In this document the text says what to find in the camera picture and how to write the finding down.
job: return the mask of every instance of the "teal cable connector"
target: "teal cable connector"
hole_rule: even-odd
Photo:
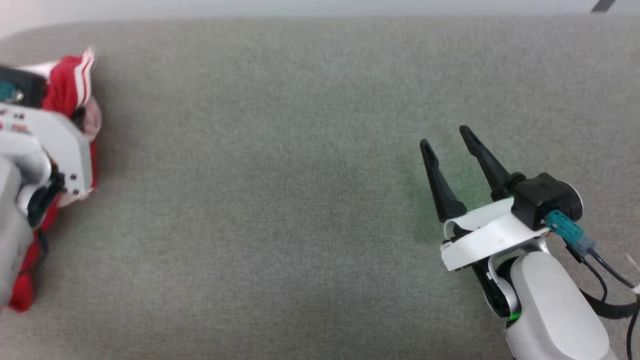
[[[547,215],[547,227],[582,256],[596,246],[593,240],[584,235],[578,224],[558,210],[553,210]]]

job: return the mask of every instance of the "robotic arm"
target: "robotic arm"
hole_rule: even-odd
[[[577,259],[593,251],[593,242],[574,223],[582,216],[580,195],[546,173],[531,179],[509,174],[467,126],[460,133],[494,202],[467,212],[430,144],[421,141],[436,212],[444,223],[440,250],[447,269],[473,269],[489,308],[506,322],[516,359],[616,360],[598,315],[626,317],[638,304],[612,306],[581,292],[545,242],[544,234],[553,231]]]
[[[0,104],[0,306],[55,198],[92,183],[89,140],[64,115]]]

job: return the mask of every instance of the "black strap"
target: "black strap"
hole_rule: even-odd
[[[599,299],[592,297],[586,292],[582,291],[582,296],[587,300],[596,315],[607,319],[623,319],[632,316],[634,313],[640,311],[640,301],[632,302],[627,305],[611,305],[603,302]]]

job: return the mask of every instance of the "red fabric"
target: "red fabric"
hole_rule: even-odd
[[[82,56],[66,56],[55,66],[50,73],[42,109],[56,111],[70,118],[80,106],[84,106],[91,95],[89,71],[93,65],[93,53],[85,52]],[[93,171],[93,184],[97,184],[96,145],[91,143],[91,159]],[[58,215],[58,201],[60,196],[47,210],[41,229],[48,231]],[[40,257],[40,246],[37,242],[38,235],[33,233],[33,242],[29,246],[22,262],[21,271],[13,285],[13,295],[9,306],[16,312],[27,311],[33,304],[35,289],[33,287],[33,273],[31,270]]]

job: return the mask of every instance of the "gray fabric surface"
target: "gray fabric surface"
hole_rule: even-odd
[[[62,212],[33,308],[0,317],[0,358],[511,359],[472,272],[440,261],[419,140],[470,208],[489,188],[461,124],[508,169],[573,184],[602,255],[638,281],[621,253],[640,259],[639,39],[637,17],[584,16],[103,23],[4,40],[9,64],[94,45],[105,119],[99,189]],[[632,300],[606,278],[612,302]],[[624,358],[627,322],[604,324]]]

